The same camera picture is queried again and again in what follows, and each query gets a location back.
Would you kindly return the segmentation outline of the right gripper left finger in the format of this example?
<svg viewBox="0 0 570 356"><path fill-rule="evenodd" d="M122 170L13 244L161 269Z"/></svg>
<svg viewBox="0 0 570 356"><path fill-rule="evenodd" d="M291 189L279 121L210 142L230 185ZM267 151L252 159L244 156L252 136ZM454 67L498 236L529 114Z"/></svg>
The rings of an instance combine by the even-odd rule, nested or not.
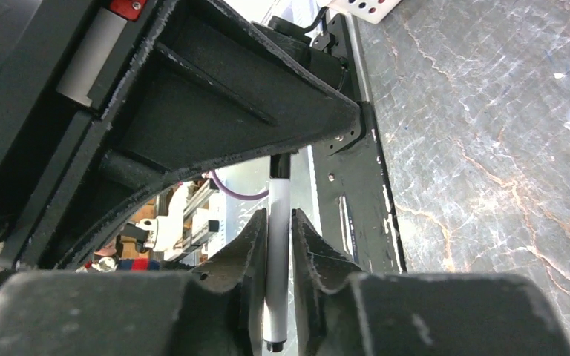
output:
<svg viewBox="0 0 570 356"><path fill-rule="evenodd" d="M0 355L260 355L267 212L189 271L17 273Z"/></svg>

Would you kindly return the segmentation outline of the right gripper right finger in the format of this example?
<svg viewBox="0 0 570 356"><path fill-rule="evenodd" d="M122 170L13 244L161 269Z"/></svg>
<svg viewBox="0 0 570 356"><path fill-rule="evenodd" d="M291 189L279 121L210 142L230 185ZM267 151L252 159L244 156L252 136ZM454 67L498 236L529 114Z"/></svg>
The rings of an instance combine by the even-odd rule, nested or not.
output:
<svg viewBox="0 0 570 356"><path fill-rule="evenodd" d="M372 274L292 211L300 355L570 355L547 298L516 274Z"/></svg>

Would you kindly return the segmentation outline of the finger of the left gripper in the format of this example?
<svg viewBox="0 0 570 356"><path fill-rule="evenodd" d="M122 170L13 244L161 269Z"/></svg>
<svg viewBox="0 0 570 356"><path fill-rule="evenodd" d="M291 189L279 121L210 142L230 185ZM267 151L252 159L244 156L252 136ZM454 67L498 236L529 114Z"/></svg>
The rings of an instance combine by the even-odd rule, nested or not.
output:
<svg viewBox="0 0 570 356"><path fill-rule="evenodd" d="M183 179L342 134L358 105L222 1L156 1L153 21L54 197L53 265L71 268Z"/></svg>

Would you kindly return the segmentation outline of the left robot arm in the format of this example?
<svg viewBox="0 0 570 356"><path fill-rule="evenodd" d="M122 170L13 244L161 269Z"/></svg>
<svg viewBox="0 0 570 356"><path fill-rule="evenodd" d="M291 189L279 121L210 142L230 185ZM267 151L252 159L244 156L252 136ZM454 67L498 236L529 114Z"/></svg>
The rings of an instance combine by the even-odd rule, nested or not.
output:
<svg viewBox="0 0 570 356"><path fill-rule="evenodd" d="M173 184L349 131L344 64L224 1L0 1L0 266L74 268Z"/></svg>

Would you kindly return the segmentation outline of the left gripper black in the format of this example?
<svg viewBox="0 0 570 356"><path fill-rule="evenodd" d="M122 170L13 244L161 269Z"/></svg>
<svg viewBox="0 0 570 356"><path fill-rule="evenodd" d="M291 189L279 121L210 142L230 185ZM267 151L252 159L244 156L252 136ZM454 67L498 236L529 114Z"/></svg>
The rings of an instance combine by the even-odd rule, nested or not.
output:
<svg viewBox="0 0 570 356"><path fill-rule="evenodd" d="M154 40L165 1L120 63L108 104L79 109L54 85L95 1L0 2L0 262L73 269L163 186L167 121Z"/></svg>

